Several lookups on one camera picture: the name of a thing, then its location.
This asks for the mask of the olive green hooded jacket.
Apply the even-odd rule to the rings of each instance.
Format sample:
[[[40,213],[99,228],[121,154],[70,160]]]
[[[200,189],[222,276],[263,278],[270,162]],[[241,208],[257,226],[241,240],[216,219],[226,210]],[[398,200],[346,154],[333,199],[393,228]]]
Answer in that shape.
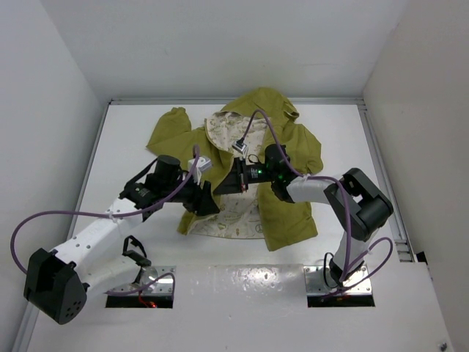
[[[172,155],[186,165],[195,144],[213,163],[204,179],[213,187],[228,175],[237,153],[232,142],[243,134],[248,151],[260,161],[265,148],[279,141],[286,146],[291,165],[302,174],[317,174],[323,169],[321,144],[296,120],[299,113],[290,100],[272,88],[255,89],[206,117],[202,126],[192,126],[183,107],[173,108],[157,121],[147,149],[156,155]],[[218,214],[196,216],[185,212],[178,232],[232,239],[265,240],[275,251],[317,235],[317,227],[307,202],[280,201],[270,184],[249,186],[241,194],[214,198]]]

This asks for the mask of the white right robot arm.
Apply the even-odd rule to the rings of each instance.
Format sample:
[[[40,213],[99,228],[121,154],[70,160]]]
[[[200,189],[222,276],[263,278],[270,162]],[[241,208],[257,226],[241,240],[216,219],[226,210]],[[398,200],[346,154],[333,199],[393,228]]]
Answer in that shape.
[[[236,158],[214,193],[240,194],[258,183],[269,183],[282,202],[330,205],[344,229],[329,262],[330,278],[338,286],[361,267],[370,240],[394,213],[391,201],[361,169],[351,168],[340,178],[301,175],[292,168],[282,144],[267,146],[263,163]]]

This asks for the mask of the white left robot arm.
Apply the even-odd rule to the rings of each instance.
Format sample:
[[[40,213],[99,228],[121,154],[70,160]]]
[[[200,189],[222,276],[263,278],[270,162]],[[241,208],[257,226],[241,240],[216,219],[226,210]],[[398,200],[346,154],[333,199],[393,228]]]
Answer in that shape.
[[[93,296],[122,296],[117,287],[135,284],[146,290],[152,262],[132,231],[167,202],[177,202],[196,215],[218,211],[211,184],[202,175],[212,168],[196,155],[182,169],[180,161],[159,155],[126,182],[104,214],[52,250],[38,249],[30,258],[24,297],[59,325],[69,323]]]

